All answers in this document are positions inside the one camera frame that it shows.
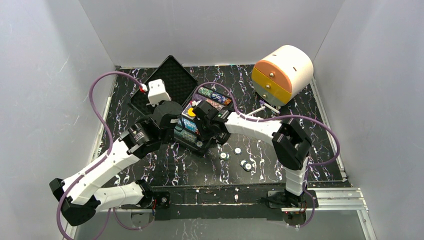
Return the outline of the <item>black poker set case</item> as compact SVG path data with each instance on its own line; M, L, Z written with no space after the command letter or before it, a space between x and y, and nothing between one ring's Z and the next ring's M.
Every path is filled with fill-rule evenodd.
M200 88L198 81L173 57L172 55L168 56L164 62L152 73L152 75L147 79L145 85L148 87L148 83L153 80L162 79L165 85L165 89L168 92L171 100L177 102L182 107L182 112L189 102L193 101L193 95L198 94L197 90ZM232 109L232 104L229 106L225 106L224 109ZM230 133L224 131L221 134L218 134L215 137L210 139L201 139L198 133L194 133L185 129L183 126L179 125L179 120L181 118L186 118L195 123L194 118L190 119L185 116L180 115L178 122L176 123L173 130L168 130L167 132L171 134L168 139L170 141L177 142L184 147L197 152L199 154L204 154L212 144L224 144L227 142ZM186 130L197 136L198 142L196 144L192 144L186 142L182 139L177 139L174 136L174 130Z

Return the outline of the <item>poker chips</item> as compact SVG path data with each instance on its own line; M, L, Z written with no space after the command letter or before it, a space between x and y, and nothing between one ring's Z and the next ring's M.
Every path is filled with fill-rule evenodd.
M241 148L236 147L236 148L233 150L233 152L234 152L236 155L240 155L240 154L242 153L242 150L241 150Z
M240 166L243 168L244 171L251 172L253 169L253 161L243 159L240 161Z

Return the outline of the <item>blue playing card deck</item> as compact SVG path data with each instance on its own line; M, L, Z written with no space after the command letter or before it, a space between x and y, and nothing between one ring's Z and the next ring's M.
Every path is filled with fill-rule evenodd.
M189 119L193 119L196 116L196 114L193 112L193 109L194 107L192 106L192 103L189 102L183 110L182 115Z

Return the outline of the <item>yellow dealer button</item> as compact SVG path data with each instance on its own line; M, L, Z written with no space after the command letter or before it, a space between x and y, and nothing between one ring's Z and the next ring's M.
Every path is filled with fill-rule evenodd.
M196 116L196 114L194 113L194 108L193 107L190 107L187 110L187 114L188 114L189 117L195 117Z

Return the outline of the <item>purple poker chip stack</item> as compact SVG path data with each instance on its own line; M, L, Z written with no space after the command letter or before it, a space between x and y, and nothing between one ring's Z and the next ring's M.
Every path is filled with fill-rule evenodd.
M196 101L196 102L198 103L199 101L206 101L206 100L208 100L208 98L206 98L206 97L204 97L204 96L202 96L202 95L200 95L200 94L195 93L195 94L192 96L192 100L193 100L193 101Z

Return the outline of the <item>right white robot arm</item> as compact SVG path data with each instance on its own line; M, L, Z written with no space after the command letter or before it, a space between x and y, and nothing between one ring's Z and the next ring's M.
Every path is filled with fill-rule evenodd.
M192 113L203 139L217 137L223 133L236 134L271 146L284 168L285 187L282 193L270 197L269 200L276 205L299 208L300 212L309 207L305 193L312 141L294 118L287 122L265 120L237 113L226 107L218 110L205 100L199 101L193 107Z

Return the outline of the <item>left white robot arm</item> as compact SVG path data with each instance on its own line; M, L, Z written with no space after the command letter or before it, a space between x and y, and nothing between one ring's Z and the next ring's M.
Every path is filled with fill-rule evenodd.
M177 102L162 101L153 114L125 130L106 152L81 171L66 179L53 179L49 186L59 201L59 215L71 226L79 226L96 213L121 205L152 208L158 197L146 180L115 187L104 184L170 142L182 111Z

